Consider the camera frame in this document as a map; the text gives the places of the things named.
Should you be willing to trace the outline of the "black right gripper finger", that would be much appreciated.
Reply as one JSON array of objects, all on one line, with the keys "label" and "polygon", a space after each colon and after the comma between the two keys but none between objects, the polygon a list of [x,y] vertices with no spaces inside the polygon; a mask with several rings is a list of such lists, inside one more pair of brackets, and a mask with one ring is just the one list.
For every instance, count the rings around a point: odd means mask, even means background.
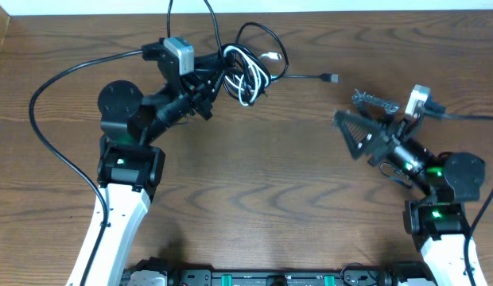
[{"label": "black right gripper finger", "polygon": [[400,109],[400,105],[396,102],[386,101],[358,90],[355,90],[351,100],[360,114],[369,114],[367,105],[381,107],[386,114],[395,114]]},{"label": "black right gripper finger", "polygon": [[386,129],[377,121],[359,114],[337,111],[333,123],[339,128],[354,160],[363,155],[379,155],[388,150]]}]

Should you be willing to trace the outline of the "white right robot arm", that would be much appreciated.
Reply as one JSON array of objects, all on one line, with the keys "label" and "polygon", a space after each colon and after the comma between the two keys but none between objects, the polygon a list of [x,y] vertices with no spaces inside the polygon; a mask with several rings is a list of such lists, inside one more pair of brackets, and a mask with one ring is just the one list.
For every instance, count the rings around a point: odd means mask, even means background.
[{"label": "white right robot arm", "polygon": [[356,113],[336,111],[333,116],[351,156],[367,155],[370,165],[391,167],[391,180],[406,188],[417,187],[424,195],[406,201],[402,214],[406,233],[422,260],[386,266],[375,284],[485,285],[472,237],[478,222],[467,220],[464,207],[479,200],[485,162],[471,153],[434,155],[415,140],[425,117],[451,117],[431,99],[427,87],[413,88],[401,118],[396,102],[360,91],[351,100]]}]

